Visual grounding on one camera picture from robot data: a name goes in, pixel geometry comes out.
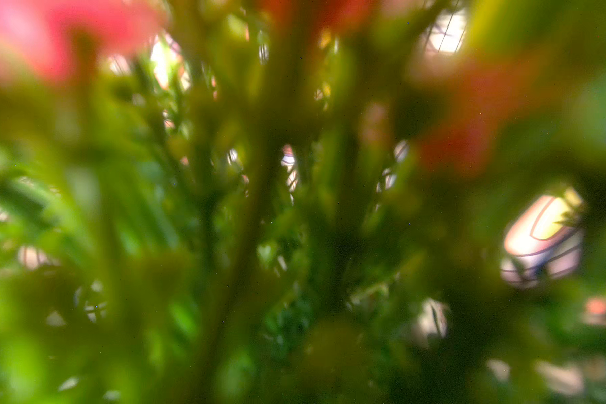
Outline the red flower potted plant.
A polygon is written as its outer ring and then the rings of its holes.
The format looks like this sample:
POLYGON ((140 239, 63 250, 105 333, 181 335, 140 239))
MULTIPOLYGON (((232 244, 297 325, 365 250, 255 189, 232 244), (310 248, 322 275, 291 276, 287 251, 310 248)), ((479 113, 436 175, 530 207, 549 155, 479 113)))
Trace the red flower potted plant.
POLYGON ((0 1, 0 403, 606 403, 606 1, 0 1))

